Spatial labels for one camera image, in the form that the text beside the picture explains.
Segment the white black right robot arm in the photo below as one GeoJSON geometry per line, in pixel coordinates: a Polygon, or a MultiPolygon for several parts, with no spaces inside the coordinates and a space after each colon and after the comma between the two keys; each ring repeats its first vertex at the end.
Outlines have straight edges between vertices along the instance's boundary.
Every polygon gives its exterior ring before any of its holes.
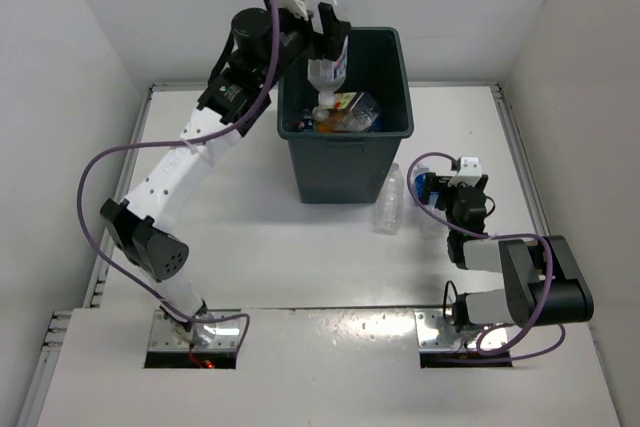
{"type": "Polygon", "coordinates": [[[455,226],[447,236],[451,262],[462,270],[499,273],[503,280],[497,290],[455,292],[453,303],[443,305],[445,321],[458,332],[500,323],[523,327],[538,305],[543,308],[536,326],[591,320],[593,296],[564,237],[543,239],[551,250],[547,255],[540,241],[496,240],[485,232],[491,215],[487,182],[486,174],[469,186],[435,173],[415,181],[420,203],[442,212],[455,226]]]}

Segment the clear bottle red blue label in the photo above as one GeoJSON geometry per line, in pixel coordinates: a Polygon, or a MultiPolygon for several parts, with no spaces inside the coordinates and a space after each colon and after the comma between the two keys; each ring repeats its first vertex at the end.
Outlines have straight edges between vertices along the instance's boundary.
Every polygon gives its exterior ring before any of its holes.
{"type": "MultiPolygon", "coordinates": [[[[326,3],[331,4],[336,13],[337,2],[332,1],[326,3]]],[[[342,54],[337,61],[322,59],[308,59],[307,61],[307,80],[317,91],[318,103],[315,108],[319,111],[330,110],[334,107],[336,92],[343,85],[346,79],[348,38],[349,35],[345,41],[342,54]]]]}

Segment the apple label clear bottle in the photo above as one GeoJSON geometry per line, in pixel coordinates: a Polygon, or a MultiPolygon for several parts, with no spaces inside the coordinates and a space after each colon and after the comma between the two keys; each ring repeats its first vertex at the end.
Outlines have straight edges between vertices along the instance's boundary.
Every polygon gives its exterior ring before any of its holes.
{"type": "Polygon", "coordinates": [[[368,133],[382,128],[381,108],[368,92],[345,92],[335,97],[334,107],[329,117],[342,120],[336,132],[368,133]]]}

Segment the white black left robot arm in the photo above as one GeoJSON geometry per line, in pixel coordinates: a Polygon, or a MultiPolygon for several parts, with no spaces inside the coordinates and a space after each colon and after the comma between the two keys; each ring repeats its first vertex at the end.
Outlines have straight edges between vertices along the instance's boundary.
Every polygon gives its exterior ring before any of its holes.
{"type": "Polygon", "coordinates": [[[270,104],[270,89],[296,61],[308,62],[317,111],[333,108],[346,77],[351,25],[330,3],[319,3],[318,14],[321,29],[315,31],[308,12],[297,16],[273,2],[237,13],[180,138],[137,187],[100,209],[116,247],[148,278],[165,316],[187,342],[197,342],[199,327],[214,320],[182,272],[189,248],[172,231],[191,195],[253,127],[270,104]]]}

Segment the clear ribbed bottle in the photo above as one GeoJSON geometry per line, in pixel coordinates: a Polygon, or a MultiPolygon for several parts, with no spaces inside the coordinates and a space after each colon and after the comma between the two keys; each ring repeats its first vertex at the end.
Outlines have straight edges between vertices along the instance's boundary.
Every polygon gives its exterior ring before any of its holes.
{"type": "Polygon", "coordinates": [[[374,231],[396,235],[402,225],[404,180],[401,169],[393,163],[379,193],[374,209],[374,231]]]}

